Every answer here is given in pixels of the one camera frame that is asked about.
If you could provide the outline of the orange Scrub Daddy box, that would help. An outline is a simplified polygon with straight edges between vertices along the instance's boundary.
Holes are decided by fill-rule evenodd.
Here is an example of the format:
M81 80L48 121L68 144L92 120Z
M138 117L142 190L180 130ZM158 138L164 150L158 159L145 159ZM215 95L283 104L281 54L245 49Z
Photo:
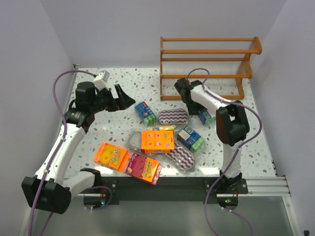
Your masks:
M131 154L122 147L103 142L94 155L93 161L123 173Z

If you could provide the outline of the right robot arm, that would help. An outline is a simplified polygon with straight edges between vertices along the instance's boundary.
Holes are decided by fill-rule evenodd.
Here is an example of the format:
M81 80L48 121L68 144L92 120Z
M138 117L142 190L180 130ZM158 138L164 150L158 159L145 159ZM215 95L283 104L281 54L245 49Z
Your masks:
M190 115L206 109L216 117L217 137L223 144L223 164L220 170L221 182L230 186L242 179L241 151L239 145L247 138L250 126L240 101L225 99L196 80L178 79L174 85Z

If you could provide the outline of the silver scourer pack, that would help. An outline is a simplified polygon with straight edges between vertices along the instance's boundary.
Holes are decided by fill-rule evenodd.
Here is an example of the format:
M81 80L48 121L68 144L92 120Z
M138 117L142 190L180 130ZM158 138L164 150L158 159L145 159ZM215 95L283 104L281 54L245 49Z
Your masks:
M138 151L138 152L142 152L141 151L141 135L142 133L140 131L132 132L127 141L128 148Z

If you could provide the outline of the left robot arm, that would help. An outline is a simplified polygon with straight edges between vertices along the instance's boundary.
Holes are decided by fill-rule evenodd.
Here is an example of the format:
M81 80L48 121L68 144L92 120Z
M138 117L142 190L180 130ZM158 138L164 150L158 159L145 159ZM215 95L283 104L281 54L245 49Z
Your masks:
M65 113L56 140L43 165L33 177L25 177L22 190L30 207L63 214L71 199L86 189L102 186L100 171L83 168L69 179L64 179L71 158L95 120L102 111L126 110L135 100L129 97L119 84L115 85L118 97L114 98L109 88L98 89L92 82L81 82L75 90L75 99Z

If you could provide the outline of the orange wooden shelf rack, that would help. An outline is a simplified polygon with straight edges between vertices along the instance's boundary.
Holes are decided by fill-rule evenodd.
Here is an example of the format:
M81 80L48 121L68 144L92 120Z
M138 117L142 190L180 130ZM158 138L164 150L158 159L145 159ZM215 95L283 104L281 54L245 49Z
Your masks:
M236 91L226 99L245 98L243 81L253 76L251 57L262 53L259 37L250 38L160 38L159 85L161 100L179 100L166 92L166 82L187 78L234 80Z

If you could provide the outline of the blue green sponge pack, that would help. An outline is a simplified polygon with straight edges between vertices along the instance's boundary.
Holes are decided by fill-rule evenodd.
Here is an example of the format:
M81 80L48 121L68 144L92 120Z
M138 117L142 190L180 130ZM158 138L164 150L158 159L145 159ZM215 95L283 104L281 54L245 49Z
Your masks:
M202 138L192 127L186 125L177 135L177 140L191 152L198 151L204 144Z
M146 102L142 101L138 103L134 109L146 126L154 126L156 124L157 117Z
M212 116L208 110L200 111L198 117L203 125L209 125L216 120L216 117Z

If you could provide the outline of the pink grey zigzag pack lower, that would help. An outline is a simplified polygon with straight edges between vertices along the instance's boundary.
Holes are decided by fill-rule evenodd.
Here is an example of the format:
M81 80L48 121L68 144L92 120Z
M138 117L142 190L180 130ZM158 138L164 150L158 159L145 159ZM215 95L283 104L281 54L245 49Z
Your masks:
M179 172L189 172L195 166L195 156L180 143L174 143L174 149L166 156Z

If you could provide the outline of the yellow sponge pack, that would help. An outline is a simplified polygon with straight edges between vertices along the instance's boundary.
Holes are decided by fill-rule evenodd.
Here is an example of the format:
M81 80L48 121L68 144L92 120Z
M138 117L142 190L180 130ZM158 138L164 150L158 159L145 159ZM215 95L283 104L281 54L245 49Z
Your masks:
M147 130L152 130L152 131L175 131L175 126L174 125L155 125L155 126L149 126Z

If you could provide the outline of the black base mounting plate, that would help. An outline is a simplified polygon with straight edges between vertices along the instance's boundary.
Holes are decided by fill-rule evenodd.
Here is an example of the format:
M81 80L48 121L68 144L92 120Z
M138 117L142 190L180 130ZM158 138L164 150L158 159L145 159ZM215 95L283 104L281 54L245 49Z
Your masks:
M111 205L120 201L204 202L216 177L160 177L156 185L133 177L103 177L103 184L113 192ZM237 206L237 197L248 194L245 179L225 187L222 180L209 195L208 204Z

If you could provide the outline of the orange Scrub Mommy box back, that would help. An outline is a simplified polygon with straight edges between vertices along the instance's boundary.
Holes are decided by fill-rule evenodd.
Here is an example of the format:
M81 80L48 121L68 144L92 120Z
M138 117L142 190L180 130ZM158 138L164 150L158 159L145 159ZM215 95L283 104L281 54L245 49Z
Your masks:
M173 131L143 130L141 132L141 151L144 154L166 154L174 148Z

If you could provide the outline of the aluminium rail frame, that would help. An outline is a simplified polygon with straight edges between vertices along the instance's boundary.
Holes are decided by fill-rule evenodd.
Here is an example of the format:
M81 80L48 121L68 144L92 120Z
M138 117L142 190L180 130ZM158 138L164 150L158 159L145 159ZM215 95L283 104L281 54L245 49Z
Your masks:
M286 177L247 177L248 194L255 197L291 196Z

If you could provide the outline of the pink Scrub Mommy box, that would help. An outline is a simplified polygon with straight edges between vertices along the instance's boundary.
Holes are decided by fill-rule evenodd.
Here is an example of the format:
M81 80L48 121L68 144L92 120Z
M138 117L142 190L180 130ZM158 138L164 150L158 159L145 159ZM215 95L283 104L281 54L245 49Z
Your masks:
M152 185L156 185L162 168L163 166L159 161L134 153L130 158L125 173Z

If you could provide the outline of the pink grey zigzag sponge pack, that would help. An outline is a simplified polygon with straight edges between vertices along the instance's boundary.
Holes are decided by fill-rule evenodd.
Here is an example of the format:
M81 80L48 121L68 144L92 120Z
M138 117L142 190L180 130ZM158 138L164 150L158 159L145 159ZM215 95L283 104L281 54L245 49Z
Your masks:
M189 115L184 109L162 110L157 116L162 125L188 124Z

